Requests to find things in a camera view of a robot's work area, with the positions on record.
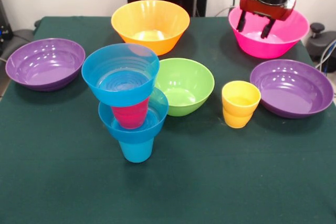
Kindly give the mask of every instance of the stacked cups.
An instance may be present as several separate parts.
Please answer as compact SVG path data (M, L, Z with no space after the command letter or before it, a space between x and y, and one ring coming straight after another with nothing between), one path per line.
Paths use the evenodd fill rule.
M134 163L150 157L168 112L165 95L154 88L159 66L151 49L125 43L100 48L82 66L102 122Z

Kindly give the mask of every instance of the purple bowl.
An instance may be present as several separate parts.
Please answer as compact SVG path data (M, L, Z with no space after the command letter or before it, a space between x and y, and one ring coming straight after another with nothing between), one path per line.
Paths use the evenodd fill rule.
M314 67L294 60L270 60L257 65L250 82L261 92L261 103L284 118L305 118L333 101L329 80Z
M6 64L8 76L37 91L54 91L69 84L85 60L84 49L68 39L36 40L17 49Z

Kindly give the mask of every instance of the bowl rim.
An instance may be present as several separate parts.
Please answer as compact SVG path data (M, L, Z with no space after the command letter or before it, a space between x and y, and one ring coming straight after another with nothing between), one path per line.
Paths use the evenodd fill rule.
M239 6L236 6L235 8L233 8L232 11L234 11L234 10L236 10L236 9L242 10L242 9L240 9ZM234 27L234 25L232 24L232 21L231 21L231 19L230 19L231 14L232 14L232 11L229 13L227 19L228 19L228 21L229 21L229 23L230 23L230 27L232 28L232 30L236 31L236 28ZM253 40L253 41L255 41L255 42L262 43L262 44L267 44L267 45L285 45L285 44L290 44L290 43L297 43L298 41L302 40L302 39L309 33L309 30L310 30L310 24L309 24L308 19L307 19L301 12L299 12L299 11L296 10L296 9L293 9L292 12L295 12L295 13L299 14L301 17L303 17L304 20L306 21L306 24L307 24L306 32L305 32L304 35L302 35L300 38L293 39L293 40L286 41L286 42L267 42L267 41L259 41L259 40L251 39L250 37L247 37L245 34L242 34L242 33L239 33L239 34L242 35L244 38L247 38L247 39Z
M98 52L98 51L101 50L101 49L104 49L104 48L107 48L107 47L127 46L127 45L135 45L135 46L139 46L139 47L144 47L146 50L151 51L151 53L153 53L153 54L157 57L157 60L159 61L159 67L158 67L158 69L156 70L155 74L153 75L153 78L148 79L148 81L144 82L142 85L140 85L140 86L138 86L138 87L135 87L135 88L133 88L133 89L121 90L121 91L100 89L100 88L96 87L95 85L92 85L92 83L89 82L89 81L87 80L87 78L85 77L85 75L83 74L83 71L84 71L84 65L85 65L85 63L87 62L87 59L89 59L90 57L92 57L93 54L95 54L96 52ZM84 63L83 63L83 67L82 67L82 69L81 69L81 75L82 75L84 81L86 82L86 84L87 84L90 88L92 88L92 89L94 89L94 90L100 90L100 91L103 91L103 92L109 92L109 93L116 93L116 92L121 93L121 92L129 92L129 91L132 91L132 90L140 89L142 86L148 84L148 83L151 82L153 79L155 79L156 76L158 75L159 70L160 70L160 60L159 60L158 55L157 55L152 49L150 49L150 48L148 48L148 47L145 47L145 46L143 46L143 45L136 44L136 43L116 43L116 44L111 44L111 45L107 45L107 46L98 48L97 50L93 51L93 52L92 52L92 53L85 59L85 61L84 61Z
M38 43L38 42L41 42L41 41L48 41L48 40L63 40L63 41L66 41L66 42L70 42L70 43L74 43L74 44L76 44L76 45L80 48L80 50L81 50L81 54L80 54L80 55L83 55L83 58L80 59L80 64L79 64L79 66L78 66L74 71L72 71L71 73L67 74L66 76L64 76L64 77L62 77L62 78L60 78L60 79L58 79L58 80L56 80L56 81L53 81L53 82L46 82L46 83L41 83L41 84L31 84L31 83L21 82L21 81L17 80L15 77L13 77L11 74L8 73L9 61L10 61L11 57L12 57L15 53L17 53L17 52L19 52L19 51L25 49L25 48L28 47L28 46L31 46L32 44L36 44L36 43ZM81 44L79 44L79 43L77 43L77 42L71 40L71 39L64 39L64 38L57 38L57 37L53 37L53 38L45 38L45 39L38 39L38 40L33 40L33 41L31 41L31 42L29 42L29 43L27 43L27 44L25 44L25 45L19 47L19 48L16 49L14 52L12 52L12 54L8 57L8 59L7 59L7 61L6 61L5 70L6 70L6 74L7 74L13 81L15 81L16 83L19 83L19 84L21 84L21 85L23 85L23 86L28 86L28 87L42 87L42 86L49 86L49 85L53 85L53 84L55 84L55 83L58 83L59 81L62 81L62 80L64 80L64 79L70 77L71 75L73 75L73 74L76 73L77 71L79 71L80 68L82 67L84 61L85 61L85 58L86 58L86 52L85 52L83 46L82 46Z
M189 103L189 104L185 104L185 105L176 105L176 104L170 104L169 103L169 107L182 108L182 107L187 107L187 106L193 106L193 105L196 105L196 104L199 104L199 103L203 102L204 100L206 100L211 95L211 93L214 91L214 88L215 88L215 78L214 78L214 75L212 74L212 72L205 65L203 65L202 63L200 63L198 61L187 59L187 58L167 58L167 59L160 60L160 69L162 69L161 62L170 61L170 60L177 60L177 61L184 60L184 61L189 61L189 62L195 63L197 65L200 65L201 67L203 67L206 70L206 72L208 72L210 74L211 80L212 80L212 87L210 88L210 91L208 92L208 94L204 98L202 98L201 100L199 100L197 102L193 102L193 103Z
M135 5L135 4L138 3L138 2L152 2L152 1L163 2L163 3L166 3L166 4L170 4L170 5L177 6L178 8L182 9L182 10L184 11L184 13L186 14L186 17L188 17L188 23L186 24L186 26L185 26L183 29L181 29L181 31L180 31L177 35L174 35L174 36L168 36L168 37L166 37L166 38L164 38L164 39L160 39L160 40L139 40L139 39L133 39L133 38L132 38L133 40L135 40L135 41L145 41L145 42L159 42L159 41L166 41L166 40L169 40L169 39L178 37L179 35L181 35L182 33L184 33L184 32L187 30L187 28L188 28L189 25L190 25L190 16L189 16L188 12L187 12L182 6L180 6L180 5L178 5L178 4L175 4L175 3L172 3L172 2L169 2L169 1L165 1L165 0L138 0L138 1L133 1L133 2L127 3L127 4L123 5L123 6L120 6L117 10L115 10L115 12L114 12L114 13L112 14L112 16L111 16L111 25L112 25L113 29L116 30L116 32L117 32L118 34L120 34L121 36L124 36L124 37L126 37L126 38L130 38L130 36L125 35L125 34L122 33L121 31L119 31L118 29L116 29L115 25L113 24L113 23L114 23L113 20L115 19L116 14L118 14L118 12L119 12L121 9L126 8L126 6Z
M256 90L258 91L258 97L259 97L259 98L258 98L258 101L254 102L253 104L250 104L250 105L239 105L239 107L242 107L242 108L248 108L248 107L253 107L253 106L259 104L259 102L260 102L260 100L261 100L261 91L260 91L259 88L258 88L256 85L254 85L253 83L248 82L248 81L243 81L243 80L234 80L234 81L229 81L229 82L227 82L227 83L222 87L222 97L224 96L224 95L223 95L224 88L225 88L227 85L232 84L232 83L234 83L234 82L235 82L235 83L237 83L237 82L243 82L244 84L249 85L249 86L252 86L254 89L256 89ZM237 104L232 103L232 102L231 102L230 100L228 100L228 99L226 99L226 101L227 101L229 104L233 105L233 106L237 106Z
M105 120L103 120L103 118L102 118L102 116L101 116L101 114L100 114L101 106L104 106L104 105L105 105L105 106L107 106L107 107L110 108L110 106L106 105L106 104L103 103L103 102L99 102L99 104L98 104L98 115L99 115L100 120L101 120L101 121L103 122L103 124L104 124L106 127L108 127L109 129L112 129L113 131L116 131L116 132L122 132L122 133L128 133L128 134L134 134L134 133L138 134L138 133L143 133L143 132L149 131L149 130L151 130L151 129L157 127L158 125L160 125L160 124L162 123L162 121L165 120L165 118L166 118L167 115L168 115L169 101L168 101L168 98L166 97L166 95L165 95L160 89L158 89L158 88L154 88L154 89L153 89L153 92L159 92L159 94L162 95L162 97L163 97L163 99L164 99L164 101L165 101L165 107L166 107L166 110L165 110L165 116L162 117L161 120L159 120L158 123L155 124L155 125L153 125L152 127L147 128L147 129L144 129L144 130L140 130L140 131L136 131L136 129L132 129L132 131L129 131L128 129L125 129L125 130L126 130L126 131L125 131L125 130L118 130L118 129L113 128L111 125L107 124L107 122L106 122Z
M322 79L326 79L326 80L327 80L326 83L328 83L327 85L328 85L329 89L332 91L331 93L334 94L334 90L333 90L333 87L332 87L332 85L331 85L329 79L328 79L327 77L325 77L319 70L317 70L315 67L313 67L313 66L311 66L311 65L309 65L309 64L306 64L306 63L303 63L303 62L301 62L301 61L297 61L297 60L291 60L291 59L274 59L274 60L267 60L267 61L264 61L264 62L258 64L258 65L255 66L254 69L251 71L251 74L250 74L250 82L252 83L252 76L253 76L253 74L255 73L255 71L257 71L257 69L258 69L260 66L262 66L262 65L264 65L264 64L268 64L269 62L273 62L273 61L291 62L291 63L294 63L294 64L298 64L298 65L305 66L305 67L307 67L307 68L310 68L310 69L316 71L316 73L319 74L319 75L322 77ZM330 101L327 103L326 106L324 106L324 107L322 107L322 108L320 108L320 109L318 109L318 110L315 110L315 111L310 111L310 112L306 112L306 113L292 112L292 111L283 110L283 109L281 109L281 111L284 111L284 112L289 113L289 114L292 114L292 115L299 115L299 116L303 116L303 115L314 115L314 114L320 113L320 112L322 112L323 110L327 109L327 108L332 104L332 102L333 102L333 98L334 98L334 97L333 97L333 95L332 95L332 96L330 97ZM280 109L277 108L276 106L274 106L274 105L272 105L272 104L266 102L266 101L263 99L263 96L261 96L261 100L262 100L263 103L267 104L268 106L271 106L271 107L273 107L273 108L275 108L275 109L280 110Z

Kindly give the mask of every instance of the green bowl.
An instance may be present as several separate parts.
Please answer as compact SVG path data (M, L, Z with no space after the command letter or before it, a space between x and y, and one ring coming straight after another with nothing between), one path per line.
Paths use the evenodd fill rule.
M209 69L184 58L160 60L155 86L167 97L168 115L184 116L197 110L214 90L215 79Z

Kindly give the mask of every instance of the plastic cup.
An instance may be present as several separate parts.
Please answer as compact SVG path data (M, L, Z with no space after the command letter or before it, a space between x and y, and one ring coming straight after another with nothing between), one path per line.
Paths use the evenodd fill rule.
M222 88L225 123L235 129L244 127L251 119L261 99L259 89L246 81L232 81Z
M140 163L151 156L154 138L162 128L168 108L164 93L154 88L149 98L145 121L139 128L123 128L106 104L99 103L98 112L109 133L119 142L123 156L132 163Z
M136 129L145 121L148 111L149 97L133 106L128 107L111 107L115 119L125 129Z
M122 154L132 163L141 163L146 161L151 155L153 150L154 138L149 139L143 143L126 143L118 141Z

